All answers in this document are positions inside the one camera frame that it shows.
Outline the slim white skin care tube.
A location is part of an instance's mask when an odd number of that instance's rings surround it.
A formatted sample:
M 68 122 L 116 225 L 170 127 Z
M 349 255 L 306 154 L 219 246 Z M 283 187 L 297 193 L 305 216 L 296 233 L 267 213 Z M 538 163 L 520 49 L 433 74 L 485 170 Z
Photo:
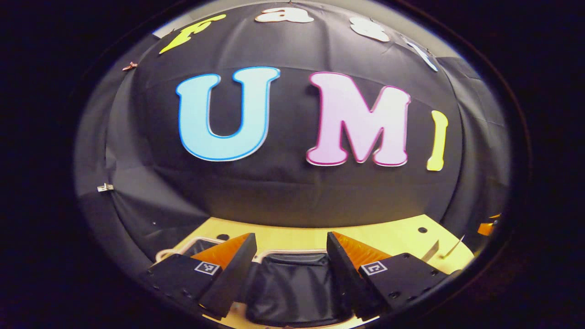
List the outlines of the slim white skin care tube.
M 443 260 L 446 260 L 449 256 L 451 256 L 451 254 L 453 254 L 453 252 L 457 250 L 459 245 L 462 243 L 464 237 L 465 235 L 462 235 L 462 237 L 460 237 L 460 239 L 455 243 L 455 245 L 453 245 L 450 250 L 448 250 L 444 255 L 442 255 L 441 258 Z

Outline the black backdrop cloth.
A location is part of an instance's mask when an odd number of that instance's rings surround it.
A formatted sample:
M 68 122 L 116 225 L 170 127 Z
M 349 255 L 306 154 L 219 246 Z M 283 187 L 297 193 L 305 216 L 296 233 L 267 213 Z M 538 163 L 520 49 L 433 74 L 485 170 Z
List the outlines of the black backdrop cloth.
M 449 273 L 504 212 L 506 115 L 460 56 L 344 8 L 251 3 L 147 35 L 108 65 L 83 108 L 75 189 L 132 276 L 193 237 L 315 249 L 330 230 L 418 257 L 439 239 L 430 262 Z

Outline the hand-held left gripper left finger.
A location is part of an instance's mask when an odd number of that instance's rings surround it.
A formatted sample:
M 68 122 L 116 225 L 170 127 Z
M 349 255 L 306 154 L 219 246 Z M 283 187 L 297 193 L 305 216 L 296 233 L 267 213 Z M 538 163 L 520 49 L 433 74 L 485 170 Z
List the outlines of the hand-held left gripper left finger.
M 190 316 L 222 320 L 238 298 L 257 252 L 245 233 L 192 256 L 172 254 L 140 273 L 155 296 Z

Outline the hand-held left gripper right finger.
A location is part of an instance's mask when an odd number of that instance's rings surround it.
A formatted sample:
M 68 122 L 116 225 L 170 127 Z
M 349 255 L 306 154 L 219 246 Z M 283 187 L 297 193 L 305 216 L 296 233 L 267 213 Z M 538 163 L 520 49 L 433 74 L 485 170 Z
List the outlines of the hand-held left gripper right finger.
M 343 300 L 362 320 L 401 312 L 449 277 L 410 253 L 389 255 L 337 232 L 327 233 L 326 250 Z

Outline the beige hard-shell suitcase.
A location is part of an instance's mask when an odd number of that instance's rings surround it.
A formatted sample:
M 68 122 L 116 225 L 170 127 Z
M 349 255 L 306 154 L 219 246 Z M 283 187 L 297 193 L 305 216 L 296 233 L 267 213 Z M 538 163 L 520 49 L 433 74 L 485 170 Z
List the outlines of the beige hard-shell suitcase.
M 350 329 L 362 323 L 343 300 L 324 248 L 262 249 L 255 240 L 257 252 L 228 315 L 222 320 L 205 315 L 195 319 L 213 329 Z M 222 242 L 193 237 L 180 248 L 159 252 L 154 264 Z

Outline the wide white skin care tube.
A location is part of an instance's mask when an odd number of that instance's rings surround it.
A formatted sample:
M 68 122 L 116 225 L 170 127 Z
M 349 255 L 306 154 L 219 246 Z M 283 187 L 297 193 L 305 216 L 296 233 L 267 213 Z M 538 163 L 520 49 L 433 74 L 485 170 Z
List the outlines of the wide white skin care tube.
M 440 240 L 438 239 L 431 246 L 431 248 L 424 254 L 424 256 L 422 256 L 421 260 L 428 264 L 428 262 L 430 262 L 430 260 L 432 260 L 435 257 L 435 255 L 437 254 L 439 249 L 440 249 Z

